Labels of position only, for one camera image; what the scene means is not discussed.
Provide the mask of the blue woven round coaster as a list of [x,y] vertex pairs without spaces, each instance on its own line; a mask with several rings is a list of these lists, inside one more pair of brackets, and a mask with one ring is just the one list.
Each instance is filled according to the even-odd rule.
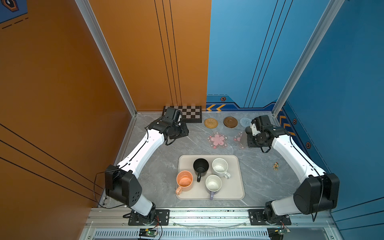
[[241,118],[239,123],[242,127],[246,128],[251,126],[252,120],[249,118]]

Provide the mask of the pink flower coaster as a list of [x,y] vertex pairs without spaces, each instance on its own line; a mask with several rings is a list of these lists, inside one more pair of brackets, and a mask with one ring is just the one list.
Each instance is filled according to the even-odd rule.
[[228,147],[228,137],[219,132],[213,132],[207,137],[207,141],[209,142],[212,149],[225,149]]
[[245,132],[239,132],[234,137],[234,142],[238,145],[240,149],[246,149],[248,147],[247,134]]

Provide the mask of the brown wooden round coaster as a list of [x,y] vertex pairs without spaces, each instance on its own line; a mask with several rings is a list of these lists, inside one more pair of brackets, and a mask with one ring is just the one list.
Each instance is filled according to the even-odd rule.
[[235,128],[238,125],[238,120],[234,117],[226,117],[223,123],[227,128]]

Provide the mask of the woven rattan round coaster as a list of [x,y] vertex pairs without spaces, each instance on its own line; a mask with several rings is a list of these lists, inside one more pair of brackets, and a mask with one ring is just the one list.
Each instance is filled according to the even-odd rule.
[[219,122],[214,118],[208,118],[204,121],[204,125],[208,129],[215,129],[219,125]]

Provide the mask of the black mug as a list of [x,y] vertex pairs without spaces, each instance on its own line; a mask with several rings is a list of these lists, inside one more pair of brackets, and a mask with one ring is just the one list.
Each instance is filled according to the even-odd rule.
[[194,171],[197,175],[197,182],[199,183],[202,179],[207,174],[207,171],[209,170],[209,163],[206,159],[199,158],[196,159],[193,163],[193,168]]

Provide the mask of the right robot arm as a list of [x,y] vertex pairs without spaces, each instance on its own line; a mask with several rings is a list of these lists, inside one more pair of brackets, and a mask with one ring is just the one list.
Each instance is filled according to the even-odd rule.
[[245,134],[250,148],[259,148],[263,153],[276,150],[294,170],[300,182],[292,196],[266,202],[262,221],[269,225],[280,224],[292,214],[316,217],[318,212],[336,208],[339,178],[315,164],[286,129],[274,126],[269,117],[264,115],[253,119],[246,127]]

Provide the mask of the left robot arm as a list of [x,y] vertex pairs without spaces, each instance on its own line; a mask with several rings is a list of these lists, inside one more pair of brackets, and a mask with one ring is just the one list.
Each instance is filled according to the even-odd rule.
[[182,122],[182,111],[169,107],[166,113],[145,128],[146,133],[131,153],[105,171],[106,195],[129,207],[146,224],[156,217],[156,205],[142,194],[138,178],[153,153],[168,140],[186,137],[188,127]]

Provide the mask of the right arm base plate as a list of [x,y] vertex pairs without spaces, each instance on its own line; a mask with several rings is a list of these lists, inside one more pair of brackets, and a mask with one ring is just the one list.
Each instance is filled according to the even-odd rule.
[[292,224],[289,215],[279,216],[269,210],[250,209],[248,214],[252,226],[290,226]]

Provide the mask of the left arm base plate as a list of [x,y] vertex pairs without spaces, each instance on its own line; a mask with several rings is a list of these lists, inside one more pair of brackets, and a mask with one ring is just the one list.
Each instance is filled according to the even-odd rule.
[[129,226],[155,226],[156,224],[159,223],[162,226],[167,226],[169,224],[169,218],[170,218],[170,210],[156,209],[155,218],[153,220],[147,220],[137,212],[131,211],[128,225]]

